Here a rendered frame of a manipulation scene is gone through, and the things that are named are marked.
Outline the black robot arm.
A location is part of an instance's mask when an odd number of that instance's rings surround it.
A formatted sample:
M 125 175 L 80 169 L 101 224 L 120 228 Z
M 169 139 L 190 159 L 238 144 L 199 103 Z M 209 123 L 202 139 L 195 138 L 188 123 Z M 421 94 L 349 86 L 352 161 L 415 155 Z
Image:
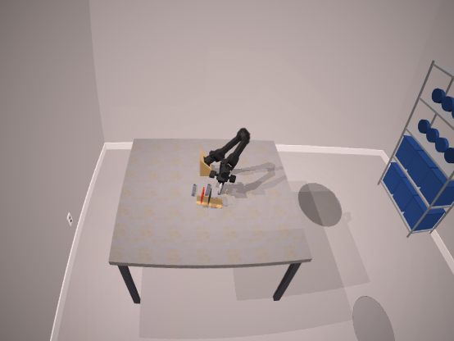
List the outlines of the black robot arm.
M 237 135 L 231 139 L 223 148 L 216 149 L 215 151 L 210 151 L 207 157 L 203 157 L 204 162 L 210 166 L 212 162 L 220 161 L 220 173 L 218 177 L 219 183 L 224 183 L 228 181 L 230 174 L 229 170 L 233 170 L 238 163 L 239 156 L 242 151 L 245 149 L 247 144 L 250 142 L 250 133 L 242 128 Z M 241 141 L 241 142 L 240 142 Z M 239 143 L 240 142 L 240 143 Z M 225 154 L 233 148 L 237 143 L 239 145 L 236 147 L 233 153 L 229 154 L 225 159 Z M 229 163 L 229 164 L 228 164 Z

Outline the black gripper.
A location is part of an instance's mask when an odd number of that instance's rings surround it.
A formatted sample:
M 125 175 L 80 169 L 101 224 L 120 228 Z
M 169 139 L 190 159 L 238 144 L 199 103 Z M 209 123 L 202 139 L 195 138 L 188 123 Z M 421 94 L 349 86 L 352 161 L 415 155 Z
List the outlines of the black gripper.
M 216 179 L 218 180 L 219 174 L 216 173 L 216 171 L 211 170 L 211 173 L 209 174 L 209 177 L 213 179 L 213 178 L 215 178 L 215 176 L 216 176 Z M 234 183 L 235 180 L 236 180 L 236 175 L 231 175 L 231 176 L 228 177 L 228 179 L 229 179 L 230 183 Z

